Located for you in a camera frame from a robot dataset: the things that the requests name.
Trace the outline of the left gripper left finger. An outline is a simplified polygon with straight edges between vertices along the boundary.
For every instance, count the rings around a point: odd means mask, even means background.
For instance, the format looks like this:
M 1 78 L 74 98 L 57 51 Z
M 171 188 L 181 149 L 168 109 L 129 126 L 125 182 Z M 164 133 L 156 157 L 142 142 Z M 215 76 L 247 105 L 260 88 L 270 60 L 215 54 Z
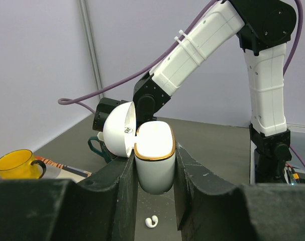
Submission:
M 80 182 L 0 177 L 0 240 L 134 240 L 137 192 L 134 155 Z

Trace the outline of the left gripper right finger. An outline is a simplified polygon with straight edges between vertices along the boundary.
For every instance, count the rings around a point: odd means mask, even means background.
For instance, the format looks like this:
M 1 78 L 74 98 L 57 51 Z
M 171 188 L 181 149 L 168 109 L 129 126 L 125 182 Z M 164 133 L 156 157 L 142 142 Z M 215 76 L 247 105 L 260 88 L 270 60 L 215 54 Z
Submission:
M 305 184 L 234 185 L 177 143 L 174 199 L 183 240 L 305 240 Z

